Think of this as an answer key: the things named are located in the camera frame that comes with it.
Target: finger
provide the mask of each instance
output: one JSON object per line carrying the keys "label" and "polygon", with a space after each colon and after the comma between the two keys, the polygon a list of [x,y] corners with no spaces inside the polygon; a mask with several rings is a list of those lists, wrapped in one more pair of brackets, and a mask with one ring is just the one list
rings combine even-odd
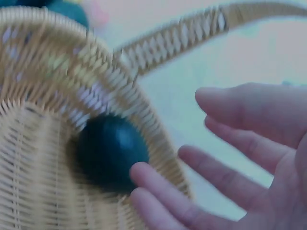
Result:
{"label": "finger", "polygon": [[178,154],[188,166],[244,210],[249,210],[257,198],[267,191],[195,147],[183,146]]}
{"label": "finger", "polygon": [[131,169],[131,177],[138,186],[151,192],[188,229],[225,230],[234,223],[200,209],[146,163],[135,164]]}
{"label": "finger", "polygon": [[252,131],[233,129],[209,116],[206,117],[205,124],[216,136],[271,174],[275,173],[277,164],[286,154],[295,154],[295,150],[288,146],[278,144]]}
{"label": "finger", "polygon": [[307,131],[305,87],[249,83],[229,89],[202,88],[195,97],[216,121],[253,130],[294,149]]}
{"label": "finger", "polygon": [[295,164],[298,175],[301,179],[300,181],[303,189],[303,199],[307,205],[307,135],[302,138],[302,141],[297,148]]}
{"label": "finger", "polygon": [[188,230],[146,189],[131,193],[133,206],[150,230]]}

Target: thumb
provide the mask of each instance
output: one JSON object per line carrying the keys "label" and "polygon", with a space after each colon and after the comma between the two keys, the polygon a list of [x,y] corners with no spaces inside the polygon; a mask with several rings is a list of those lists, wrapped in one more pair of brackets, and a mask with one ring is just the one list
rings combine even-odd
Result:
{"label": "thumb", "polygon": [[307,133],[303,136],[298,145],[295,164],[303,189],[303,199],[307,205]]}

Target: egg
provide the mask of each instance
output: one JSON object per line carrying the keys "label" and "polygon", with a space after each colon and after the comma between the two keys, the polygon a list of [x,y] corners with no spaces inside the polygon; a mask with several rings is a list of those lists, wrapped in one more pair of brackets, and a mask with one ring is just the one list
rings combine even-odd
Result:
{"label": "egg", "polygon": [[50,4],[53,0],[17,0],[16,5],[43,7]]}
{"label": "egg", "polygon": [[88,180],[104,191],[129,194],[136,185],[130,168],[149,161],[139,130],[127,119],[101,114],[88,120],[76,148],[77,162]]}
{"label": "egg", "polygon": [[48,10],[60,13],[89,28],[88,18],[82,6],[68,1],[54,0],[47,5]]}
{"label": "egg", "polygon": [[17,0],[0,0],[0,7],[3,6],[14,6],[16,5]]}

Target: wicker basket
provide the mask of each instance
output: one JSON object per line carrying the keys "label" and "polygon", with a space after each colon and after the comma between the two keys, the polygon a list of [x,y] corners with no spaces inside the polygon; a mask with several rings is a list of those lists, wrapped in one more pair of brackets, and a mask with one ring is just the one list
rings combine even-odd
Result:
{"label": "wicker basket", "polygon": [[128,117],[150,164],[191,197],[175,150],[138,76],[214,35],[267,16],[307,16],[279,3],[213,7],[111,52],[91,32],[46,9],[0,10],[0,229],[144,229],[128,197],[86,182],[70,138],[101,112]]}

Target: white floor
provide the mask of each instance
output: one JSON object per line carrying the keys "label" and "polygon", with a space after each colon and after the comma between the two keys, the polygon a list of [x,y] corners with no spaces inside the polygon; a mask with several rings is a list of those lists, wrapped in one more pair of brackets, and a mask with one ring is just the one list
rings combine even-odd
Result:
{"label": "white floor", "polygon": [[[105,1],[110,23],[100,35],[111,47],[173,17],[221,0]],[[194,100],[201,86],[229,87],[256,81],[307,83],[307,19],[266,20],[210,41],[141,80],[173,142],[197,145],[222,162],[269,186],[272,177],[203,127],[205,114]],[[214,213],[238,219],[245,213],[188,170],[197,202]]]}

